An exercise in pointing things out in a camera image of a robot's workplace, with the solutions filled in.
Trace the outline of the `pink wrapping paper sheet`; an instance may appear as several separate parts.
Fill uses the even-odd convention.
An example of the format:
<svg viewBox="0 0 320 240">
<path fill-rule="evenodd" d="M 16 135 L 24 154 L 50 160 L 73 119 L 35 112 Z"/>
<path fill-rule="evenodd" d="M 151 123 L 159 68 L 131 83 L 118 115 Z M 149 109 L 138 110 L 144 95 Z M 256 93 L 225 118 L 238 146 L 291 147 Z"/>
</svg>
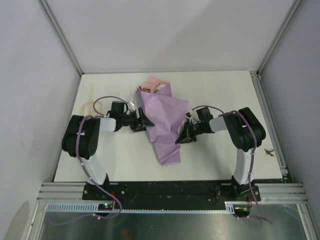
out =
<svg viewBox="0 0 320 240">
<path fill-rule="evenodd" d="M 156 85 L 166 84 L 164 88 L 154 93 Z M 185 119 L 189 102 L 172 96 L 169 82 L 151 76 L 141 87 L 151 91 L 136 92 L 143 112 L 154 123 L 147 127 L 148 137 L 153 144 L 156 158 L 161 166 L 179 164 L 180 145 L 175 144 L 178 130 Z"/>
</svg>

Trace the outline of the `light pink rose stem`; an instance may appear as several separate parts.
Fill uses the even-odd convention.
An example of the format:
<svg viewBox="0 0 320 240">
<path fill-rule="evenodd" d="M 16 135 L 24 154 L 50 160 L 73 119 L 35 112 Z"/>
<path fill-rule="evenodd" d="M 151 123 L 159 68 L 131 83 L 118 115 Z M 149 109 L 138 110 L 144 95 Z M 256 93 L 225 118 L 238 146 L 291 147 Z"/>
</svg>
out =
<svg viewBox="0 0 320 240">
<path fill-rule="evenodd" d="M 162 83 L 159 83 L 155 86 L 154 88 L 154 93 L 157 93 L 158 91 L 160 91 L 162 88 L 164 88 L 166 86 L 166 84 L 162 84 Z"/>
</svg>

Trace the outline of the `cream ribbon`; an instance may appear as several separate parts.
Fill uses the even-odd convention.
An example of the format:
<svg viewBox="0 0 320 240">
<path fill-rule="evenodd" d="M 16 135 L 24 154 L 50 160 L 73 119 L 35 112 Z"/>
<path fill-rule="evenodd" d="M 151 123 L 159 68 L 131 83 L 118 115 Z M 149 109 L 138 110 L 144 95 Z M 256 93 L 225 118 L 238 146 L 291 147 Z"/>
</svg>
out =
<svg viewBox="0 0 320 240">
<path fill-rule="evenodd" d="M 83 95 L 83 103 L 80 107 L 80 113 L 84 116 L 97 114 L 93 105 L 100 96 L 100 92 L 98 91 L 96 85 L 94 83 L 90 83 L 87 91 Z"/>
</svg>

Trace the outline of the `dark pink rose stem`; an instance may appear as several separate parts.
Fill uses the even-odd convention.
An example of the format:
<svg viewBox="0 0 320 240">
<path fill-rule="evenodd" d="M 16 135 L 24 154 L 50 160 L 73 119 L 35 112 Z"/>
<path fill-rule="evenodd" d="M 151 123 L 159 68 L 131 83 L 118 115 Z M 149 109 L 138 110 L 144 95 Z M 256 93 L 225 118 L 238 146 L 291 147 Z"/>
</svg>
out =
<svg viewBox="0 0 320 240">
<path fill-rule="evenodd" d="M 136 88 L 136 92 L 147 92 L 147 93 L 150 93 L 151 92 L 151 89 L 150 88 L 147 88 L 147 87 L 142 87 L 142 86 L 138 86 Z"/>
</svg>

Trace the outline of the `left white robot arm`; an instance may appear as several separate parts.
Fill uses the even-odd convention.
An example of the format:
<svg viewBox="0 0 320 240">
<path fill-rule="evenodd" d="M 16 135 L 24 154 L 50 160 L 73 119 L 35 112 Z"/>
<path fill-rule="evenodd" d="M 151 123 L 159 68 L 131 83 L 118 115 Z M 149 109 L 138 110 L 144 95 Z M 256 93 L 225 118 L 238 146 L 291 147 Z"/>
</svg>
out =
<svg viewBox="0 0 320 240">
<path fill-rule="evenodd" d="M 122 127 L 130 127 L 135 132 L 145 131 L 155 124 L 139 107 L 130 110 L 126 102 L 113 101 L 106 115 L 73 115 L 62 139 L 61 147 L 70 157 L 77 158 L 88 178 L 95 185 L 93 194 L 100 200 L 110 196 L 109 177 L 101 167 L 96 155 L 99 135 L 103 132 L 117 132 Z"/>
</svg>

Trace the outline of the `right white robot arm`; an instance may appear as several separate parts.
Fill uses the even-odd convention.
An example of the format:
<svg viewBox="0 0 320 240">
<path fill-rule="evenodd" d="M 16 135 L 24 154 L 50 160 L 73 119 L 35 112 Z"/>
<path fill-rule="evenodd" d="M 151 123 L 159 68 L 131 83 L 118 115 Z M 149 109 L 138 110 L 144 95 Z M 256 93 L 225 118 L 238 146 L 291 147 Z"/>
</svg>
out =
<svg viewBox="0 0 320 240">
<path fill-rule="evenodd" d="M 210 107 L 202 105 L 196 109 L 198 120 L 193 122 L 187 113 L 182 132 L 175 144 L 197 141 L 197 136 L 226 131 L 236 148 L 236 167 L 229 185 L 218 184 L 214 188 L 218 202 L 261 200 L 260 191 L 254 184 L 253 166 L 255 153 L 266 138 L 266 131 L 250 108 L 222 113 L 213 117 Z"/>
</svg>

